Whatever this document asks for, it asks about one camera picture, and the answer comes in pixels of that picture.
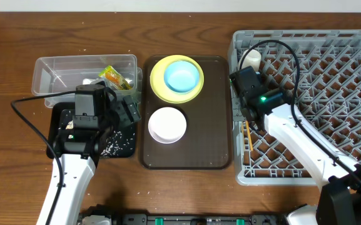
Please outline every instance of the clear plastic container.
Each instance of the clear plastic container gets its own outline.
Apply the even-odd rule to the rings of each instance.
[[[115,90],[118,98],[134,94],[138,89],[137,58],[132,54],[99,56],[56,56],[37,59],[31,92],[35,96],[74,91],[83,79],[98,79],[107,66],[113,66],[130,84],[130,90]],[[60,102],[73,102],[74,94],[49,97],[45,106]]]

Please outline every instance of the wooden table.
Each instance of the wooden table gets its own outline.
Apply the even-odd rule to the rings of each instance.
[[[241,29],[361,29],[361,14],[295,13],[0,13],[0,224],[34,224],[51,178],[45,145],[13,113],[13,99],[31,96],[34,63],[42,56],[134,54],[143,67],[157,54],[226,58]],[[42,100],[20,106],[47,135],[51,110]],[[316,204],[317,187],[246,187],[233,165],[223,171],[150,171],[137,153],[101,160],[82,209],[152,214],[287,212]]]

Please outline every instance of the white wall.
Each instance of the white wall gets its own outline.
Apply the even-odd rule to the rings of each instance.
[[[0,11],[361,12],[361,0],[0,0]]]

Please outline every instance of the yellow snack package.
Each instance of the yellow snack package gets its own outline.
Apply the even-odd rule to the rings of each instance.
[[[124,79],[124,77],[118,73],[112,66],[107,66],[103,71],[100,72],[98,75],[101,78],[106,78],[107,80],[111,81],[111,84],[117,90],[130,90],[131,86],[129,83]]]

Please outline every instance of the green clip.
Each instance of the green clip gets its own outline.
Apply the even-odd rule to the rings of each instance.
[[[236,225],[244,225],[244,219],[237,219],[236,220]]]
[[[163,218],[155,218],[155,225],[163,225]]]

